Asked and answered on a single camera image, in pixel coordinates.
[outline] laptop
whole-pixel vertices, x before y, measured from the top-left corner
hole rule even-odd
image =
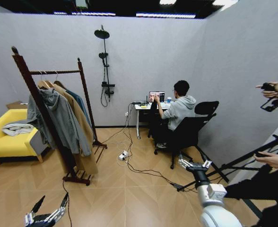
[[[161,103],[164,102],[164,96],[165,96],[165,92],[164,91],[150,91],[149,95],[148,95],[148,101],[150,103],[152,103],[154,101],[154,97],[155,96],[159,97]]]

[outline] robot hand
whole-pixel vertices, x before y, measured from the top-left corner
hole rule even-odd
[[[203,211],[200,221],[204,227],[242,227],[237,217],[224,208],[223,198],[226,190],[221,184],[210,183],[206,177],[211,161],[204,164],[188,162],[179,155],[179,164],[191,172],[196,180],[195,187],[198,191]]]
[[[30,213],[25,215],[25,227],[51,227],[56,224],[66,212],[66,205],[69,194],[64,196],[59,209],[55,210],[52,214],[36,215],[39,210],[45,195],[36,203]]]

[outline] ceiling light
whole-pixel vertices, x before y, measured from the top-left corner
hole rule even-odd
[[[232,6],[234,4],[236,4],[238,2],[238,0],[215,0],[213,2],[214,6],[225,6],[225,5],[229,5]]]
[[[137,17],[158,17],[158,18],[187,18],[193,19],[194,14],[160,14],[160,13],[136,13]]]
[[[54,12],[55,15],[67,15],[66,12]]]
[[[116,14],[114,14],[114,13],[89,13],[89,12],[72,13],[72,15],[86,15],[86,16],[116,16]]]
[[[173,5],[177,0],[160,0],[160,5]]]

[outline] gray hoodie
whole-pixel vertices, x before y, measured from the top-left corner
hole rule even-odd
[[[78,154],[79,148],[81,148],[81,153],[83,155],[90,155],[91,151],[87,139],[67,99],[55,91],[54,88],[39,90],[39,93],[43,97],[45,106],[54,122],[62,144],[70,149],[73,154]],[[27,119],[29,124],[35,126],[40,131],[43,143],[48,142],[52,148],[56,148],[56,144],[48,130],[48,126],[42,118],[32,96],[29,98]]]
[[[174,131],[184,117],[195,117],[196,99],[192,96],[183,96],[174,101],[171,106],[164,111],[162,119],[168,120],[168,128]]]

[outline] electrical outlet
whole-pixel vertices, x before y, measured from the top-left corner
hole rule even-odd
[[[120,161],[123,161],[127,156],[129,156],[129,153],[127,151],[123,151],[118,158]]]

